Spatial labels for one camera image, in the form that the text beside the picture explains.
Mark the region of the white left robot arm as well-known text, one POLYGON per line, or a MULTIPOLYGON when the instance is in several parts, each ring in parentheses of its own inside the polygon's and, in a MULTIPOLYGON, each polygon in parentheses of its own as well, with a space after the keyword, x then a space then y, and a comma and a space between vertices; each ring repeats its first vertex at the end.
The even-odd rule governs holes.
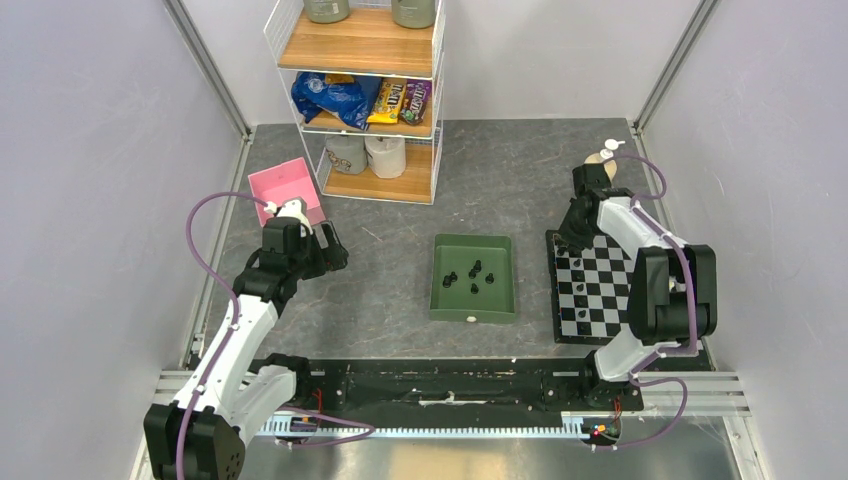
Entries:
POLYGON ((275 217, 232 283, 233 296, 209 351, 167 404, 148 409, 143 429, 156 479, 236 479, 246 448, 283 404, 307 405, 314 383, 304 357, 273 354, 246 375, 263 339, 300 281, 346 267, 348 252, 330 221, 306 227, 275 217))

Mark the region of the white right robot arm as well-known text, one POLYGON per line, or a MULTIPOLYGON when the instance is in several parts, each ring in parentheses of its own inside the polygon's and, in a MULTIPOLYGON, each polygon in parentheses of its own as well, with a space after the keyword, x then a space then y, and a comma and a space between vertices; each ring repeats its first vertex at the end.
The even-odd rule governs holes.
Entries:
POLYGON ((589 250, 605 234, 634 262, 627 325, 589 354, 577 382, 579 400, 601 409, 634 385, 654 360, 695 356, 717 327, 716 255, 655 221, 626 188, 613 185, 602 163, 572 171, 574 196, 553 237, 568 254, 589 250))

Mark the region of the black and white chessboard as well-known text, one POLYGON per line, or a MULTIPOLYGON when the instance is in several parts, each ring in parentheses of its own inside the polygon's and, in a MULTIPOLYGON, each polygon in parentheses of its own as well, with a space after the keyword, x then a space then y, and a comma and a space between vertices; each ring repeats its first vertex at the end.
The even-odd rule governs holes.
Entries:
POLYGON ((594 238, 593 247, 577 254, 557 256, 557 232, 548 230, 545 239, 551 281, 551 309, 554 341, 559 344, 603 346, 620 331, 628 331, 628 302, 635 262, 606 234, 594 238), (574 268, 575 259, 582 260, 574 268), (581 294, 574 287, 584 286, 581 294), (585 319, 577 312, 585 310, 585 319), (578 324, 588 323, 591 334, 578 333, 578 324))

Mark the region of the cream soap pump bottle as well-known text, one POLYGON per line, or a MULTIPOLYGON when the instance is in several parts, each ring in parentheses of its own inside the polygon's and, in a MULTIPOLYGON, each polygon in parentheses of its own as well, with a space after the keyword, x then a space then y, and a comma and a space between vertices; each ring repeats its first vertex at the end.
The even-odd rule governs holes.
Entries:
POLYGON ((607 139, 604 141, 603 147, 598 152, 592 153, 585 158, 584 164, 602 165, 609 180, 612 181, 618 171, 618 166, 614 157, 617 154, 617 150, 624 144, 625 141, 607 139))

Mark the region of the pink plastic box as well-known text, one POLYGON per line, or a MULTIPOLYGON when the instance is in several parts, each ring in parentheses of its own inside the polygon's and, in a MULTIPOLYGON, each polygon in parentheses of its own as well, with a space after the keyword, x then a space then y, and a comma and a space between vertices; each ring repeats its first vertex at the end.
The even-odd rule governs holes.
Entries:
POLYGON ((305 205, 305 215, 312 224, 327 219, 310 167, 303 157, 249 174, 248 184, 252 195, 268 204, 273 202, 282 206, 289 200, 300 198, 305 205))

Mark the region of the green plastic tray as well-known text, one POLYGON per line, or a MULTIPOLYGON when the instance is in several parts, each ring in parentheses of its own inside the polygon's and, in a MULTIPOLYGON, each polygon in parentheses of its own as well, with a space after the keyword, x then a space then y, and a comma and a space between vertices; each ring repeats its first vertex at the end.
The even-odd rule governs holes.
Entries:
POLYGON ((435 236, 429 318, 434 321, 511 324, 516 318, 512 241, 507 236, 441 233, 435 236), (468 276, 476 260, 482 271, 468 276), (455 271, 458 280, 445 289, 442 282, 455 271), (487 284, 492 273, 495 281, 487 284), (472 294, 476 283, 480 291, 472 294))

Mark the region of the grey patterned mug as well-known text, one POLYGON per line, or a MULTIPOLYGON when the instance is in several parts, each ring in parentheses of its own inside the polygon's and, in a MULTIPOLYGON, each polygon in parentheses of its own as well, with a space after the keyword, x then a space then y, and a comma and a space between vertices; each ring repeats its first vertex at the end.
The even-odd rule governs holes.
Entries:
POLYGON ((358 175, 368 166, 365 141, 360 136, 328 135, 325 149, 333 168, 340 173, 358 175))

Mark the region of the white toilet paper roll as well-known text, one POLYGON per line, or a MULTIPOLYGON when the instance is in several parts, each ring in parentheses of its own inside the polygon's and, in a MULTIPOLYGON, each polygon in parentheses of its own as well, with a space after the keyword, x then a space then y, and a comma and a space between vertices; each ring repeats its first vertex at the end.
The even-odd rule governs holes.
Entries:
POLYGON ((404 138, 366 137, 368 164, 373 173, 382 179, 400 177, 406 170, 406 142, 404 138))

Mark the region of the blue snack bag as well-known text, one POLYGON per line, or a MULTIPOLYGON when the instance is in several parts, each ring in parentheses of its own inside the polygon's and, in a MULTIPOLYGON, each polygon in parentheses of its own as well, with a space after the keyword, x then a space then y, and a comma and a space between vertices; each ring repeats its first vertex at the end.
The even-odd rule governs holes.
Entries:
POLYGON ((304 71, 292 84, 291 98, 307 123, 327 112, 348 127, 367 130, 381 81, 375 76, 304 71))

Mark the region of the yellow candy bag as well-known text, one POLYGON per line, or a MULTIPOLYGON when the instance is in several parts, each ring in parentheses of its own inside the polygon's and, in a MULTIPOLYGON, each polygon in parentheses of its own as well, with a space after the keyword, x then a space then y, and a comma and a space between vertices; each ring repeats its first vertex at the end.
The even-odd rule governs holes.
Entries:
POLYGON ((384 78, 381 81, 377 98, 367 118, 367 123, 369 125, 397 124, 399 122, 406 88, 406 79, 384 78))

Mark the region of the brown candy bag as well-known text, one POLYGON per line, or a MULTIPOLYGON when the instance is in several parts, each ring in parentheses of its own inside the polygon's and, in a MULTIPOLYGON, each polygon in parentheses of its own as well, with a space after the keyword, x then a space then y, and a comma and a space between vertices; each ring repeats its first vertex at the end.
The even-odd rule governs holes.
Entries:
POLYGON ((432 83, 430 81, 408 80, 399 118, 407 125, 421 124, 431 93, 432 83))

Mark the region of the green jar left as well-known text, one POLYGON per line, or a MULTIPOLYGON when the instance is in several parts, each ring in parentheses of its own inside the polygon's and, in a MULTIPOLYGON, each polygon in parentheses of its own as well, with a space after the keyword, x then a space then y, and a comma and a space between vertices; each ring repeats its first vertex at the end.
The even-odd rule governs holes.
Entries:
POLYGON ((307 18, 318 24, 331 24, 345 20, 350 15, 348 0, 304 0, 307 18))

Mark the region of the green jar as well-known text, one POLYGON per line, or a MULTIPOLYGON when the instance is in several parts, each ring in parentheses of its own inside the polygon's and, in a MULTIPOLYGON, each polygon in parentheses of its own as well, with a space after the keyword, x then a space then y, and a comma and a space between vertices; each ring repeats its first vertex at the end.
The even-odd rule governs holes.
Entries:
POLYGON ((404 28, 424 29, 436 20, 435 0, 392 0, 393 21, 404 28))
POLYGON ((331 24, 345 20, 350 15, 348 0, 304 0, 307 18, 318 24, 331 24))

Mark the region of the green jar right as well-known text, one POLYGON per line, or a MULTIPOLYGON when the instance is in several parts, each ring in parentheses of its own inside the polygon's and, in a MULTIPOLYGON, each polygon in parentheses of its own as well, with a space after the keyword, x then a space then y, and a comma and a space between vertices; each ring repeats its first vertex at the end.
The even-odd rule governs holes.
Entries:
POLYGON ((393 21, 404 28, 424 29, 436 20, 435 0, 392 0, 393 21))

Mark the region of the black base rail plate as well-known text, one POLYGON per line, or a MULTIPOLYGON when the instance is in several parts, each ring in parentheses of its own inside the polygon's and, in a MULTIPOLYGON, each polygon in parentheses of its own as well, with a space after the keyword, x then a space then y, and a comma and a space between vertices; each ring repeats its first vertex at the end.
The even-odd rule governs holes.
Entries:
POLYGON ((564 411, 598 415, 616 407, 641 411, 652 386, 678 388, 683 375, 645 372, 635 379, 601 379, 594 358, 319 360, 272 354, 251 360, 243 373, 212 375, 204 396, 233 399, 261 385, 261 371, 290 371, 280 407, 317 407, 330 416, 380 428, 445 423, 482 425, 503 415, 545 417, 564 411))

